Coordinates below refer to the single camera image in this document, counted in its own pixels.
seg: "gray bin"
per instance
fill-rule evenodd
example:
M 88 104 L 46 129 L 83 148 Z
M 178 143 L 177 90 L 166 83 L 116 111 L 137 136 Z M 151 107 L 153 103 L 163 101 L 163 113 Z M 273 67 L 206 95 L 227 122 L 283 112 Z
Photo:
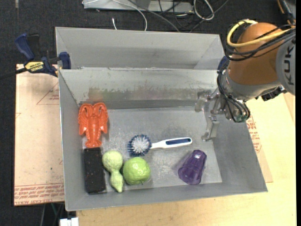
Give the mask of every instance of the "gray bin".
M 57 43 L 60 44 L 58 53 L 65 50 L 71 54 L 72 60 L 79 57 L 78 54 L 72 57 L 72 54 L 80 51 L 78 47 L 83 46 L 89 31 L 93 36 L 98 34 L 100 38 L 104 34 L 116 36 L 116 44 L 121 35 L 133 38 L 136 35 L 142 36 L 141 33 L 133 31 L 71 31 L 73 33 L 69 33 L 70 30 L 66 28 L 57 31 L 60 37 Z M 168 33 L 157 32 L 154 35 L 170 36 Z M 78 38 L 78 47 L 70 36 L 72 39 Z M 187 40 L 191 38 L 190 35 L 185 37 L 184 34 L 176 33 L 172 33 L 172 36 Z M 198 40 L 194 41 L 194 46 L 198 46 L 198 43 L 203 46 Z M 83 57 L 88 60 L 89 52 L 84 51 Z M 171 45 L 170 53 L 175 52 Z M 220 115 L 217 137 L 210 141 L 202 140 L 207 126 L 206 116 L 203 111 L 195 110 L 195 103 L 199 92 L 206 90 L 213 93 L 217 88 L 216 71 L 208 68 L 208 65 L 219 61 L 218 58 L 221 58 L 219 54 L 202 54 L 199 60 L 195 56 L 193 61 L 187 61 L 182 68 L 172 68 L 168 57 L 161 57 L 156 60 L 157 67 L 160 60 L 165 61 L 161 68 L 153 68 L 149 63 L 144 65 L 145 68 L 120 68 L 122 59 L 117 56 L 114 58 L 115 66 L 107 64 L 108 68 L 104 68 L 104 65 L 97 67 L 97 60 L 93 58 L 91 64 L 94 66 L 87 66 L 86 63 L 82 69 L 59 71 L 65 205 L 68 211 L 267 191 L 246 124 L 235 124 Z M 126 61 L 125 66 L 129 66 L 130 58 Z M 73 63 L 73 68 L 76 67 L 81 66 Z M 109 114 L 108 133 L 101 135 L 102 153 L 118 150 L 123 154 L 124 161 L 127 160 L 130 158 L 127 151 L 128 141 L 141 133 L 148 135 L 152 142 L 174 137 L 191 137 L 193 143 L 185 147 L 149 151 L 144 158 L 150 164 L 151 178 L 143 185 L 125 185 L 124 192 L 117 193 L 110 186 L 109 173 L 106 172 L 106 192 L 89 195 L 85 190 L 82 158 L 86 139 L 79 135 L 78 112 L 82 103 L 96 102 L 104 102 Z M 207 161 L 201 184 L 191 186 L 179 179 L 177 169 L 195 149 L 204 151 Z

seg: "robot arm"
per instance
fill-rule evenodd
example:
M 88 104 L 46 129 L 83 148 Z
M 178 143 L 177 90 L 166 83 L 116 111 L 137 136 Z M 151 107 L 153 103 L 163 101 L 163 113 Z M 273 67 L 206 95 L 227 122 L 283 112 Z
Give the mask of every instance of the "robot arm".
M 246 28 L 233 43 L 233 33 L 241 26 Z M 212 113 L 244 122 L 250 116 L 246 101 L 258 97 L 266 101 L 286 92 L 295 95 L 295 24 L 276 27 L 242 20 L 231 28 L 225 48 L 226 57 L 218 67 L 218 103 Z

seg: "blue clamp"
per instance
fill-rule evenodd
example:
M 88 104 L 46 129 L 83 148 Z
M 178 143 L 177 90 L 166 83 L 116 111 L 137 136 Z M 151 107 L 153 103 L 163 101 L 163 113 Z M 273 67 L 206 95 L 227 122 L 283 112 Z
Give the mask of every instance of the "blue clamp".
M 67 52 L 60 53 L 59 58 L 63 63 L 63 69 L 71 69 L 70 56 Z
M 21 34 L 15 39 L 15 45 L 17 46 L 18 50 L 26 56 L 27 61 L 32 61 L 34 59 L 34 53 L 28 45 L 26 33 Z

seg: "black carpet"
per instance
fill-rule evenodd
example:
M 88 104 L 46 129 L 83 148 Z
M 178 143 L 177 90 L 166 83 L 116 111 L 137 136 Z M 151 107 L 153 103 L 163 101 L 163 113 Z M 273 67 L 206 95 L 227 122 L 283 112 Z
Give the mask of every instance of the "black carpet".
M 13 72 L 15 64 L 25 62 L 14 40 L 20 34 L 38 33 L 40 50 L 43 55 L 49 51 L 54 57 L 56 26 L 90 27 L 114 29 L 111 18 L 117 20 L 121 30 L 143 30 L 144 21 L 137 11 L 95 11 L 84 10 L 82 0 L 0 0 L 0 75 Z M 226 0 L 210 0 L 216 10 Z M 174 28 L 145 12 L 149 31 L 174 31 Z M 188 32 L 175 21 L 172 14 L 166 18 L 175 24 L 181 32 Z M 240 19 L 255 19 L 259 22 L 285 24 L 280 16 L 276 0 L 229 0 L 216 14 L 213 20 L 200 24 L 193 32 L 214 33 L 225 37 L 229 26 Z M 194 23 L 180 19 L 182 25 L 192 28 Z M 0 224 L 2 226 L 40 225 L 43 205 L 32 207 L 13 206 L 14 184 L 14 136 L 15 136 L 15 95 L 16 79 L 14 76 L 0 80 Z M 45 220 L 45 225 L 52 224 Z

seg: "black sponge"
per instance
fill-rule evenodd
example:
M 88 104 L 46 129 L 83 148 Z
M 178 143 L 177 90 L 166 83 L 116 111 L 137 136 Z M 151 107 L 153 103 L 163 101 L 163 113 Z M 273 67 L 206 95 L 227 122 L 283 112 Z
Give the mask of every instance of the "black sponge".
M 100 148 L 85 148 L 83 154 L 87 192 L 89 194 L 103 192 L 106 187 Z

